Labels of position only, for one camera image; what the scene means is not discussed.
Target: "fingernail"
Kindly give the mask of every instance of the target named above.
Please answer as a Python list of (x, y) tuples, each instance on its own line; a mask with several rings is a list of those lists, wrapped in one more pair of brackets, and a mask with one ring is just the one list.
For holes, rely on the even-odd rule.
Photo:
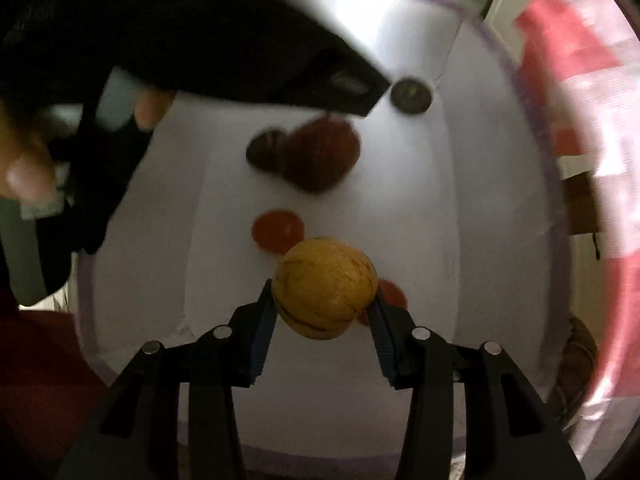
[(56, 198), (53, 174), (32, 155), (21, 155), (9, 164), (6, 182), (21, 201), (33, 205), (46, 205)]

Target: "finger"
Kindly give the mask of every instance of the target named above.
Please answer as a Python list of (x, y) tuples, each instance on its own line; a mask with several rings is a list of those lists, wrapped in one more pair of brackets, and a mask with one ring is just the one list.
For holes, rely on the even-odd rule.
[(0, 102), (0, 195), (46, 205), (56, 197), (54, 165), (31, 130), (19, 130)]
[(147, 88), (140, 94), (133, 115), (136, 124), (143, 132), (153, 130), (174, 102), (175, 92)]

